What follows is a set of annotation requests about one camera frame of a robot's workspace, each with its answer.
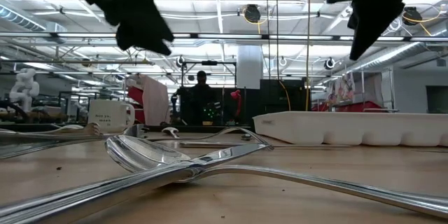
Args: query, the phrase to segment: mug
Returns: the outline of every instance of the mug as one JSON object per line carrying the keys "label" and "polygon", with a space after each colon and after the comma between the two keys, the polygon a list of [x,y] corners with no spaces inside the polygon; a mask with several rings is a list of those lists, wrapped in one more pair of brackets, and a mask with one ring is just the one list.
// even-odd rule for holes
{"label": "mug", "polygon": [[90,102],[88,123],[97,123],[102,132],[121,132],[133,126],[134,121],[135,109],[131,104],[99,99]]}

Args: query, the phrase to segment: pole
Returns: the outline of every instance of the pole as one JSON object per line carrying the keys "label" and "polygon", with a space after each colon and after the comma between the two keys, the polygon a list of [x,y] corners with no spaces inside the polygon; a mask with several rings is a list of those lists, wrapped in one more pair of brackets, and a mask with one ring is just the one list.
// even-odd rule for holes
{"label": "pole", "polygon": [[365,86],[364,86],[364,69],[361,70],[361,83],[363,84],[363,111],[365,107]]}
{"label": "pole", "polygon": [[391,82],[391,105],[392,109],[395,109],[395,88],[393,86],[393,68],[389,69],[389,78]]}

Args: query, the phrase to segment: spoon bowl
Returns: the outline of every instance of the spoon bowl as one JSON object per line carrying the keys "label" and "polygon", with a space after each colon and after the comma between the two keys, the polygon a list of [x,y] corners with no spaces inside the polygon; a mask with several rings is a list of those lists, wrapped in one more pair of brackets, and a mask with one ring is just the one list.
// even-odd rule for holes
{"label": "spoon bowl", "polygon": [[111,136],[106,140],[105,147],[111,158],[130,172],[191,160],[177,150],[133,136]]}

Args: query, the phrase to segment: desk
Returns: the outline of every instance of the desk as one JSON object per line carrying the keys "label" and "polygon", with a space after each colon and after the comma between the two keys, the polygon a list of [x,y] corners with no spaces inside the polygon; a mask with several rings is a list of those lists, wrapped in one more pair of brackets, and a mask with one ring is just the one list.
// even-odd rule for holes
{"label": "desk", "polygon": [[[160,137],[158,133],[149,134]],[[201,134],[181,134],[186,136]],[[217,141],[237,141],[239,137],[240,134],[229,134],[219,136]],[[181,151],[197,156],[213,150],[182,148]],[[272,152],[262,150],[229,164],[259,165],[448,197],[446,148],[279,148]],[[63,146],[2,160],[0,172],[0,204],[127,174],[107,155],[102,142]],[[77,223],[446,222],[308,185],[221,174],[188,185],[158,188]]]}

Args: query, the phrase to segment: white plastic tray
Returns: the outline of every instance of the white plastic tray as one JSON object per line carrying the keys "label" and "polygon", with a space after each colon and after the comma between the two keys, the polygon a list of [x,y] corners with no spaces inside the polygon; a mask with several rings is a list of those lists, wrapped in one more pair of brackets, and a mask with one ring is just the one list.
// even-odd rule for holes
{"label": "white plastic tray", "polygon": [[253,119],[258,134],[292,144],[448,146],[448,115],[291,111]]}

